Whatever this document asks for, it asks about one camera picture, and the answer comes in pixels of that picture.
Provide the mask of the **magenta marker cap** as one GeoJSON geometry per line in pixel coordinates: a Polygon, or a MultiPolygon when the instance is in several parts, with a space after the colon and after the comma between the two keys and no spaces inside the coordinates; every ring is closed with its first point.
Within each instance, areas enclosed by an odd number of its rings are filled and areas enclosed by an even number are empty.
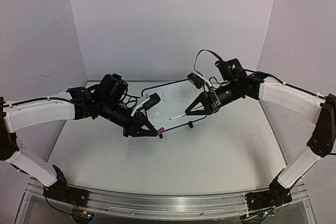
{"type": "Polygon", "coordinates": [[[157,134],[160,135],[160,134],[162,134],[163,132],[164,132],[164,128],[162,127],[162,128],[160,128],[160,129],[158,129],[157,134]]]}

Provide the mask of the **white marker pen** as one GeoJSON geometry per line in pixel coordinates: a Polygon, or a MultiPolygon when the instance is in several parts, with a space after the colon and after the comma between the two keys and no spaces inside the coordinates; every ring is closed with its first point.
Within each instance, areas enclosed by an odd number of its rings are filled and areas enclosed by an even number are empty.
{"type": "Polygon", "coordinates": [[[186,116],[185,113],[180,114],[180,115],[176,115],[176,116],[173,116],[172,118],[169,118],[169,121],[170,121],[170,120],[175,120],[175,119],[178,119],[178,118],[181,118],[181,117],[184,117],[184,116],[186,116]]]}

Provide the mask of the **blue framed small whiteboard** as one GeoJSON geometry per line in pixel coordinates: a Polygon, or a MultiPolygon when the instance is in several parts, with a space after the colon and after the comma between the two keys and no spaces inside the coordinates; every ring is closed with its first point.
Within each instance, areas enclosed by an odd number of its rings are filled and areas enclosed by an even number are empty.
{"type": "Polygon", "coordinates": [[[184,126],[189,121],[194,123],[205,119],[204,115],[194,115],[169,121],[169,118],[183,114],[202,91],[186,79],[147,87],[141,91],[141,95],[144,97],[146,94],[157,93],[161,101],[145,111],[145,115],[153,126],[157,129],[163,127],[165,131],[184,126]]]}

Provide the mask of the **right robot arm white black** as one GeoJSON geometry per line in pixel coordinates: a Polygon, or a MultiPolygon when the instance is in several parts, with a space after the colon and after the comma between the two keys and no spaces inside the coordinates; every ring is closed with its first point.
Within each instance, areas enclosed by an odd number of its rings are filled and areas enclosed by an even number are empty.
{"type": "Polygon", "coordinates": [[[218,60],[215,67],[224,82],[214,87],[198,71],[187,76],[202,92],[187,107],[186,116],[212,115],[243,98],[271,103],[306,119],[312,125],[303,149],[271,181],[268,189],[247,193],[249,210],[276,208],[292,200],[294,185],[318,161],[331,155],[335,143],[335,96],[312,93],[281,81],[272,74],[244,69],[237,59],[218,60]]]}

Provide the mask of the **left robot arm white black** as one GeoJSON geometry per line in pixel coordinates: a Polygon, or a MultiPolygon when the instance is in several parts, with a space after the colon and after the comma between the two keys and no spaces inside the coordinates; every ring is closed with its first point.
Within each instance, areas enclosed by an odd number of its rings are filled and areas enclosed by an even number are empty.
{"type": "Polygon", "coordinates": [[[123,102],[127,96],[128,83],[114,73],[106,74],[99,84],[70,88],[49,97],[18,102],[1,99],[1,160],[42,183],[46,198],[85,207],[89,192],[69,186],[62,170],[29,153],[16,132],[47,122],[102,117],[122,127],[124,137],[162,135],[163,128],[156,129],[143,113],[160,102],[159,95],[136,97],[131,108],[123,102]]]}

